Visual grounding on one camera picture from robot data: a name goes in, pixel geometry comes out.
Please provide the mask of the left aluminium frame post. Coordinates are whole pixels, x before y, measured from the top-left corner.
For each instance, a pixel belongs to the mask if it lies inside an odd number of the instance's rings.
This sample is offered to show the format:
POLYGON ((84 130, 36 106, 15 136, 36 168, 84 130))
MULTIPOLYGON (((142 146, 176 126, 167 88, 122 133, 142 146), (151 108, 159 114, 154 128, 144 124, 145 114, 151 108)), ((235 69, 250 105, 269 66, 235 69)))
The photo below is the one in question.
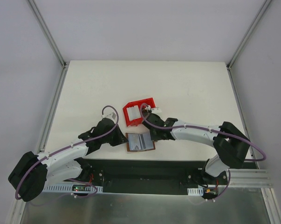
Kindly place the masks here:
POLYGON ((32 13, 34 14, 35 18, 36 18, 36 21, 38 22, 40 28, 41 28, 41 31, 43 32, 49 46, 51 47, 56 59, 58 60, 59 64, 65 68, 67 66, 67 62, 65 61, 64 57, 62 56, 57 44, 56 44, 56 41, 54 40, 42 14, 41 14, 41 11, 39 9, 39 7, 37 6, 36 4, 36 1, 35 0, 27 0, 26 1, 28 6, 30 7, 30 9, 32 10, 32 13))

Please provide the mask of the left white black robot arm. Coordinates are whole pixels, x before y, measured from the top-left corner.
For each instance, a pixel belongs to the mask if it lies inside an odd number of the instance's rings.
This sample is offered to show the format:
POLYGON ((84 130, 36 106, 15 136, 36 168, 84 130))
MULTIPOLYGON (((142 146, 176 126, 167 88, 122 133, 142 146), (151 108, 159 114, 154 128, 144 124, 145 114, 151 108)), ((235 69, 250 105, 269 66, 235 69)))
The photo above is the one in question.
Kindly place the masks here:
POLYGON ((127 143, 117 123, 103 118, 97 126, 78 135, 76 142, 52 153, 34 154, 29 151, 20 158, 8 177, 15 189, 15 198, 25 202, 35 199, 43 189, 67 179, 86 181, 89 168, 83 158, 104 144, 112 147, 127 143))

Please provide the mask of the brown leather card holder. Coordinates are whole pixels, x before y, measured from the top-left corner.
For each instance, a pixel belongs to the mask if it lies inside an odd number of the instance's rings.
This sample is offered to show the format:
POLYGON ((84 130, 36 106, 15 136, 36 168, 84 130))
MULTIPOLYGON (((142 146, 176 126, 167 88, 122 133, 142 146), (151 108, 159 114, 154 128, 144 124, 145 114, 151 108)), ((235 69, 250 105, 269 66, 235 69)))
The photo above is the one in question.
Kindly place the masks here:
POLYGON ((150 132, 126 133, 128 152, 145 152, 156 149, 155 142, 151 139, 150 132))

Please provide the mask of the aluminium frame post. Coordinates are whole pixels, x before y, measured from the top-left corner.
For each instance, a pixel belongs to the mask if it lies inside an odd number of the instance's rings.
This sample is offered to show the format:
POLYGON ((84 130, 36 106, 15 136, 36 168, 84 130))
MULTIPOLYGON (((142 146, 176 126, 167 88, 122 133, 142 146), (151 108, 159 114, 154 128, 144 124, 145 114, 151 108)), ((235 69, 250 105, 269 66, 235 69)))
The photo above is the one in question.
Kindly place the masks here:
POLYGON ((54 40, 42 14, 41 14, 41 11, 39 9, 39 7, 37 6, 36 4, 36 1, 35 0, 27 0, 26 1, 28 6, 30 7, 30 9, 32 10, 32 13, 34 14, 35 18, 36 18, 36 21, 38 22, 40 28, 41 28, 41 31, 43 32, 49 46, 51 47, 56 59, 58 60, 59 64, 65 68, 67 66, 67 62, 65 61, 64 57, 62 56, 57 44, 56 44, 56 41, 54 40))
POLYGON ((250 23, 247 31, 243 35, 238 47, 236 48, 235 52, 233 53, 231 59, 226 64, 227 70, 230 70, 233 65, 235 64, 236 60, 244 50, 245 46, 249 42, 249 39, 254 34, 255 30, 257 29, 258 25, 260 24, 261 20, 263 19, 265 13, 268 11, 268 9, 271 7, 274 0, 264 0, 260 9, 258 10, 256 16, 253 18, 252 22, 250 23))

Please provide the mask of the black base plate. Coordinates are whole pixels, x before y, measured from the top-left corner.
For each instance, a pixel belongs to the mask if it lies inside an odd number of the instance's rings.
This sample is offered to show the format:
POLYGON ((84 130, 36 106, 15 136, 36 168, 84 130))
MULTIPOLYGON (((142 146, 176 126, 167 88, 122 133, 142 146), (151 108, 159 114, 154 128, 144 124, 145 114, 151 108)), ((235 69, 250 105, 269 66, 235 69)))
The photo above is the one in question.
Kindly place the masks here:
POLYGON ((76 161, 82 172, 74 181, 102 187, 104 193, 186 195, 189 189, 203 189, 203 196, 212 199, 230 182, 224 170, 217 177, 208 177, 202 161, 76 161))

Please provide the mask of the silver VIP card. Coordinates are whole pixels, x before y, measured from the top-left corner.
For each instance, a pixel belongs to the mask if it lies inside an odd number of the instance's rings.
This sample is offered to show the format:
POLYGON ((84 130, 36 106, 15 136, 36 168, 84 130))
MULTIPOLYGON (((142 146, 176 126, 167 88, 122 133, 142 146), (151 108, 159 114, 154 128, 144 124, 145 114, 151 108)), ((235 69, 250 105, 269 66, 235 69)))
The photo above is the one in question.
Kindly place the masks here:
POLYGON ((140 134, 140 143, 143 150, 154 148, 154 142, 151 140, 151 135, 149 132, 140 134))
POLYGON ((128 141, 129 141, 130 151, 140 151, 142 149, 139 134, 129 133, 128 134, 128 141))

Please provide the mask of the red plastic bin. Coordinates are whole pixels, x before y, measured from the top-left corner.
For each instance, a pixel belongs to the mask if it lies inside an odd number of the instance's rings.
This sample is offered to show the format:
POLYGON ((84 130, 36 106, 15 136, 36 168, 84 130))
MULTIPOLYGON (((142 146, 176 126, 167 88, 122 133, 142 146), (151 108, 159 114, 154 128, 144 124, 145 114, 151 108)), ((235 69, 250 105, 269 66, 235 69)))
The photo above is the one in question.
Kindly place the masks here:
POLYGON ((145 98, 137 101, 131 101, 123 107, 123 114, 127 127, 138 126, 142 123, 143 119, 140 115, 140 106, 142 104, 147 104, 150 107, 155 107, 155 102, 153 98, 145 98))

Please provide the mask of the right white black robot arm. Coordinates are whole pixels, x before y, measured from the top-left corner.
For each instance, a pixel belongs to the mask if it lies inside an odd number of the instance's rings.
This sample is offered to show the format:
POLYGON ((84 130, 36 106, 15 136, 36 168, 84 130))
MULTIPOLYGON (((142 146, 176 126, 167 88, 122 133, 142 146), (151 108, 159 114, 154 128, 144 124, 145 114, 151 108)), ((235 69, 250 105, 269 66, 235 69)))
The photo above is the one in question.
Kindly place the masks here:
POLYGON ((216 155, 206 161, 201 172, 201 180, 206 184, 212 184, 229 168, 243 168, 249 139, 230 122, 225 121, 220 126, 198 126, 176 118, 162 120, 150 113, 142 124, 149 129, 153 141, 188 140, 214 148, 216 155))

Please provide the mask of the right aluminium frame post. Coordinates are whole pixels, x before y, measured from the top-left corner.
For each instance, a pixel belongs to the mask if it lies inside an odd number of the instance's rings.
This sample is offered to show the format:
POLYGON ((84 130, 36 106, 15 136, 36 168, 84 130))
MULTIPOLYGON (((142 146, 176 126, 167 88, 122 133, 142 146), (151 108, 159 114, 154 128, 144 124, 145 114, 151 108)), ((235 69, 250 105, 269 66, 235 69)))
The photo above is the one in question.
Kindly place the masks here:
POLYGON ((252 22, 250 23, 247 31, 243 35, 238 47, 236 48, 235 52, 233 53, 231 59, 226 64, 227 70, 230 70, 233 65, 235 64, 236 60, 244 50, 245 46, 249 42, 249 39, 254 34, 255 30, 257 29, 258 25, 260 24, 261 20, 263 19, 265 13, 268 11, 268 9, 271 7, 274 0, 264 0, 260 9, 258 10, 256 16, 253 18, 252 22))

